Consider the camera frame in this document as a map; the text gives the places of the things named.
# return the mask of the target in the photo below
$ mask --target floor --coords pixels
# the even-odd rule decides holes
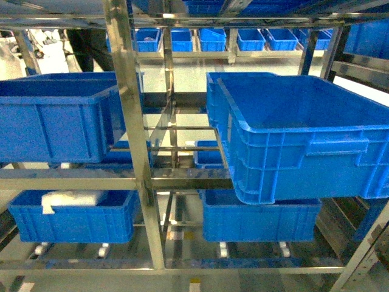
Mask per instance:
[[[5,44],[0,40],[0,80],[18,78],[23,76],[23,62],[15,59],[5,49]],[[178,60],[174,62],[175,90],[179,91],[205,91],[205,73],[213,71],[263,71],[273,72],[279,75],[297,75],[299,59],[262,59],[262,60],[240,60],[236,64],[228,65],[221,60]],[[55,58],[39,60],[44,68],[44,73],[58,72],[63,67],[63,60],[56,63]],[[67,60],[70,72],[79,72],[75,60],[70,56]],[[320,75],[322,60],[313,61],[310,74]],[[146,92],[162,92],[165,90],[165,72],[161,61],[147,61],[141,64],[141,70],[145,73],[144,88]],[[349,82],[342,78],[336,78],[335,83],[357,92],[363,96],[374,99],[389,106],[389,95]],[[148,125],[157,123],[158,115],[148,116]],[[179,114],[177,125],[206,125],[206,115]],[[190,145],[195,140],[213,139],[212,132],[179,131],[179,145]],[[168,133],[164,144],[169,145]],[[28,168],[47,167],[46,164],[27,164]],[[0,212],[6,208],[8,201],[14,197],[17,191],[2,191],[0,196]],[[16,237],[8,247],[0,253],[0,260],[24,259],[29,255],[32,245],[21,243]],[[58,277],[27,277],[25,282],[34,283],[31,291],[321,291],[323,279],[320,276],[299,276],[299,275],[256,275],[248,276],[237,273],[232,276],[201,276],[200,284],[193,280],[193,276],[58,276]],[[0,275],[0,281],[9,287],[13,278]],[[389,277],[382,265],[376,265],[366,277],[358,283],[358,286],[346,291],[370,291],[386,292],[389,287]]]

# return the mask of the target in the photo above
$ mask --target metal rod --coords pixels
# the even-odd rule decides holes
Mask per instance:
[[[0,170],[0,189],[135,190],[134,170],[26,169]],[[225,169],[153,169],[155,190],[231,189]]]
[[[299,75],[309,74],[319,33],[318,30],[308,30],[308,44],[305,46],[303,56],[301,57],[300,67],[298,69]]]
[[[236,43],[237,37],[238,37],[238,29],[230,29],[229,64],[234,64],[236,60],[236,54],[238,52],[238,44]]]
[[[38,61],[35,58],[35,52],[31,45],[31,41],[25,30],[13,31],[16,42],[19,46],[20,53],[22,54],[24,63],[26,64],[27,75],[36,75],[41,73]]]
[[[130,24],[134,25],[133,15],[128,14],[128,8],[130,7],[127,6],[126,0],[103,0],[103,6],[128,140],[131,148],[136,149],[136,151],[132,151],[134,174],[143,219],[146,224],[151,258],[155,269],[163,269],[165,262],[161,242],[159,210],[151,185],[146,132],[137,82],[136,53],[133,51],[130,34],[131,29],[134,28],[130,27]]]
[[[331,42],[328,50],[324,55],[323,68],[320,73],[320,78],[333,82],[336,73],[332,71],[334,61],[339,61],[345,50],[346,42],[350,32],[350,27],[335,28],[332,33]]]
[[[228,163],[227,158],[225,156],[223,145],[222,145],[220,135],[219,135],[217,129],[215,129],[215,136],[216,136],[216,140],[218,141],[218,147],[220,149],[220,154],[221,154],[221,159],[223,160],[223,165],[226,169],[228,169],[229,163]]]
[[[170,191],[168,204],[166,206],[166,211],[165,211],[165,221],[164,221],[164,225],[162,228],[162,233],[164,235],[162,238],[163,246],[165,246],[165,243],[166,243],[166,236],[167,236],[167,232],[168,232],[168,228],[169,228],[169,224],[170,224],[170,213],[171,213],[171,204],[173,202],[173,197],[174,197],[174,192]]]
[[[176,130],[176,131],[182,131],[182,130],[201,130],[201,131],[213,131],[214,128],[212,127],[203,127],[203,126],[171,126],[171,127],[146,127],[146,130],[155,130],[156,128],[160,130]]]
[[[178,226],[178,227],[201,227],[202,222],[196,221],[173,221],[168,223],[169,226]],[[142,223],[134,224],[134,227],[145,227]]]
[[[206,261],[167,259],[166,269],[153,269],[149,260],[10,260],[0,262],[2,275],[229,275],[244,274],[340,274],[342,266],[283,268],[272,261],[275,268],[262,268],[260,259],[208,259]]]

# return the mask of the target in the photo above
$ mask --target person's leg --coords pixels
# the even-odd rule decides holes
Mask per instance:
[[[108,52],[106,43],[106,32],[102,29],[89,29],[82,34],[85,42],[88,43],[89,53],[96,60],[97,64],[104,71],[114,71],[112,56]]]
[[[93,57],[87,49],[87,44],[82,37],[82,31],[68,29],[66,31],[67,38],[73,48],[74,56],[78,65],[83,72],[93,72]]]

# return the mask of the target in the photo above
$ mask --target shelving unit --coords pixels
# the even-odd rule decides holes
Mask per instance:
[[[17,32],[17,41],[30,74],[39,72],[39,67],[29,51],[28,42],[21,29],[31,27],[105,27],[112,47],[115,72],[128,139],[133,170],[19,169],[0,170],[0,189],[83,189],[120,190],[137,189],[140,195],[143,221],[136,224],[134,239],[125,246],[113,246],[106,259],[96,259],[95,245],[84,250],[75,245],[53,245],[45,255],[22,261],[0,261],[0,271],[14,276],[43,274],[338,274],[333,285],[332,277],[325,277],[323,291],[340,291],[361,279],[380,259],[388,262],[385,250],[389,236],[389,204],[376,220],[368,235],[359,244],[352,242],[350,235],[355,223],[349,219],[343,205],[336,199],[328,199],[319,214],[315,240],[309,243],[291,243],[291,257],[282,256],[280,248],[273,243],[208,243],[201,235],[202,206],[196,189],[231,189],[232,182],[227,169],[194,169],[191,156],[179,156],[179,151],[214,150],[213,147],[178,147],[177,132],[184,130],[213,131],[210,127],[178,127],[177,109],[190,110],[205,106],[203,92],[175,93],[173,58],[187,57],[186,53],[172,53],[171,28],[229,27],[232,50],[207,56],[193,52],[195,58],[228,58],[233,63],[239,57],[265,57],[269,51],[257,54],[236,50],[236,34],[239,27],[288,27],[309,28],[309,43],[304,50],[291,52],[301,56],[299,74],[307,75],[317,41],[318,31],[334,27],[327,53],[322,78],[333,81],[336,75],[349,78],[374,88],[389,90],[389,61],[343,54],[349,33],[349,25],[375,19],[388,18],[388,13],[358,13],[372,8],[370,1],[343,1],[342,4],[325,4],[335,1],[318,1],[304,7],[293,16],[258,16],[241,18],[239,12],[251,1],[226,0],[218,16],[191,16],[176,13],[174,1],[150,1],[158,7],[155,14],[128,14],[125,0],[103,0],[104,15],[40,14],[0,15],[0,27]],[[384,1],[374,1],[380,6]],[[145,94],[145,105],[163,107],[156,127],[144,123],[136,72],[141,54],[132,50],[130,30],[135,27],[163,27],[162,51],[145,58],[163,58],[165,64],[166,92]],[[171,147],[161,147],[165,133],[169,131]],[[154,166],[150,168],[146,141],[151,142]],[[157,156],[158,151],[171,151],[171,156]],[[0,251],[17,233],[13,219],[6,211],[1,214]]]

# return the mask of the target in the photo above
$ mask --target plastic storage bin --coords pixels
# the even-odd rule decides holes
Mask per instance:
[[[389,59],[389,19],[351,27],[345,52]]]
[[[196,141],[198,147],[218,146],[217,141]],[[223,169],[223,161],[219,151],[195,151],[193,153],[194,165],[197,169]]]
[[[209,242],[302,242],[313,240],[318,199],[250,206],[233,190],[202,190],[203,237]]]
[[[58,206],[43,215],[48,190],[26,190],[9,203],[23,242],[126,243],[133,236],[139,211],[136,191],[110,190],[97,206]]]
[[[291,8],[293,8],[293,4],[281,3],[281,4],[256,4],[251,3],[247,6],[240,15],[264,15],[264,14],[287,14]]]
[[[139,29],[136,42],[139,52],[157,52],[159,48],[160,29]]]
[[[100,162],[125,133],[116,80],[0,82],[1,162]]]
[[[216,91],[242,202],[389,196],[386,106],[312,76],[225,77]]]
[[[187,1],[185,2],[188,14],[217,14],[219,13],[222,3],[212,1]]]
[[[298,43],[289,29],[264,29],[263,35],[272,50],[294,50]]]
[[[308,30],[307,29],[295,29],[293,31],[295,36],[298,38],[298,41],[303,47],[306,47],[308,44]],[[318,39],[316,42],[315,50],[327,50],[329,42],[331,41],[331,34],[326,30],[321,30],[318,33]]]
[[[361,241],[366,236],[367,232],[370,230],[374,222],[377,220],[379,214],[384,209],[388,199],[378,199],[378,200],[367,200],[370,205],[365,218],[362,220],[358,226],[353,240]]]
[[[171,31],[173,52],[193,51],[192,32],[189,29],[174,29]]]
[[[227,35],[224,29],[200,29],[199,30],[201,51],[222,52],[225,49]]]
[[[221,99],[215,97],[216,91],[215,86],[218,83],[218,78],[228,77],[228,78],[246,78],[246,77],[264,77],[264,76],[275,76],[273,73],[267,72],[209,72],[207,73],[207,114],[208,121],[211,127],[216,127],[218,123],[217,111],[220,106],[219,102]]]
[[[238,30],[238,46],[240,50],[263,50],[265,42],[259,29]]]
[[[144,72],[140,73],[140,80],[138,80],[138,86],[139,86],[139,92],[140,92],[140,104],[143,107],[143,100],[144,100],[144,94],[143,94],[143,76],[145,75]],[[41,80],[73,80],[73,81],[80,81],[83,80],[112,80],[114,81],[113,84],[116,84],[116,75],[115,72],[82,72],[82,73],[51,73],[51,74],[37,74],[37,75],[31,75],[23,78],[16,79],[18,80],[34,80],[34,79],[41,79]]]

